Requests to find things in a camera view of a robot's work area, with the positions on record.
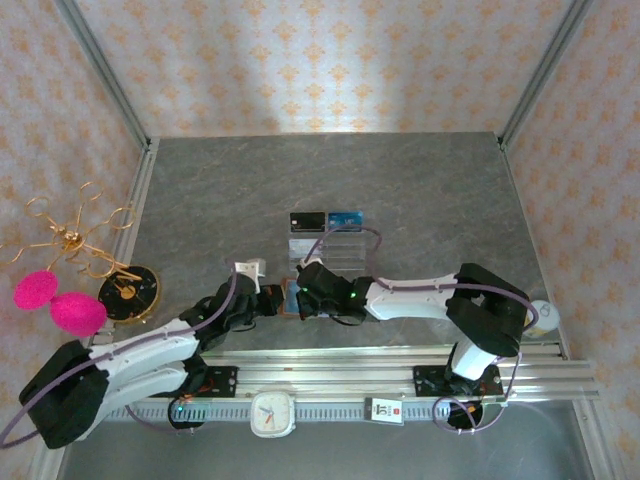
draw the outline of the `gray surface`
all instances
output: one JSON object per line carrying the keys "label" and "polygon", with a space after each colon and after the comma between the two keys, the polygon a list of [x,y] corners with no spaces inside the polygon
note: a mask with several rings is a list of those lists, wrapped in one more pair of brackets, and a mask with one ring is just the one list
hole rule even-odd
{"label": "gray surface", "polygon": [[592,478],[570,402],[512,404],[474,436],[432,424],[300,424],[263,440],[248,424],[178,438],[102,423],[68,449],[61,480],[555,480]]}
{"label": "gray surface", "polygon": [[[491,133],[334,134],[160,142],[133,261],[154,269],[161,325],[215,292],[225,258],[267,260],[267,283],[291,276],[291,211],[363,210],[385,235],[378,272],[433,278],[477,262],[544,297],[542,276],[504,159]],[[260,319],[226,350],[438,345],[450,322],[345,328],[327,319]]]}

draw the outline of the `credit card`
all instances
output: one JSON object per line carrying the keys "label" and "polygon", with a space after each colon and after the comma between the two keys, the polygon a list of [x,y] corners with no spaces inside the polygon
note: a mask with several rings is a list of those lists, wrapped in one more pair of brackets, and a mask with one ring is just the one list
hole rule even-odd
{"label": "credit card", "polygon": [[317,232],[325,230],[324,212],[292,212],[289,214],[291,233]]}
{"label": "credit card", "polygon": [[[364,214],[362,212],[329,212],[329,229],[342,225],[362,226]],[[361,228],[345,228],[338,232],[361,232]]]}

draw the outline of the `wall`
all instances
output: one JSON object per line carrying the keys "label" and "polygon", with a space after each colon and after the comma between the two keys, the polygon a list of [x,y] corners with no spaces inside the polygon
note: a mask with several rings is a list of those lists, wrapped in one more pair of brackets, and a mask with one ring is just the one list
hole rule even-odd
{"label": "wall", "polygon": [[79,0],[154,136],[500,131],[569,0]]}
{"label": "wall", "polygon": [[571,351],[597,362],[629,478],[640,464],[639,128],[640,10],[596,1],[509,159]]}
{"label": "wall", "polygon": [[[100,180],[102,198],[85,216],[103,220],[127,200],[139,148],[125,130],[100,81],[50,0],[0,5],[0,243],[28,244],[50,238],[46,226],[26,218],[23,204],[36,195],[52,201],[52,215],[70,221],[77,188]],[[108,232],[96,245],[109,246]],[[0,251],[0,262],[11,253]],[[32,251],[0,267],[0,426],[18,411],[18,393],[51,353],[68,340],[48,315],[23,313],[12,290],[27,272],[44,268],[53,250]],[[94,291],[72,265],[56,268],[60,291]],[[27,419],[11,438],[33,430]],[[0,477],[26,478],[36,441],[0,452]]]}

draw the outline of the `white clock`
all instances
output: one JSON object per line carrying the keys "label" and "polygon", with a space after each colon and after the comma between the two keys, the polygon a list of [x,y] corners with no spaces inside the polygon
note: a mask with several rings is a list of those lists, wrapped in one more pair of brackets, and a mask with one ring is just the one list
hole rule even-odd
{"label": "white clock", "polygon": [[296,412],[293,398],[284,392],[263,392],[251,402],[251,431],[262,438],[289,435],[294,428]]}

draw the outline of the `pink pom-pom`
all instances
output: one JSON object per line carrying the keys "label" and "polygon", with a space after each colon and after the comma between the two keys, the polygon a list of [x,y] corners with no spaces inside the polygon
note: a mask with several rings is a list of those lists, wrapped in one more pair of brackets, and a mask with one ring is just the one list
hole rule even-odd
{"label": "pink pom-pom", "polygon": [[107,309],[89,295],[68,292],[51,300],[51,318],[62,330],[77,337],[87,337],[105,324]]}
{"label": "pink pom-pom", "polygon": [[22,310],[44,307],[58,290],[58,278],[52,272],[41,270],[22,279],[13,292],[13,301]]}

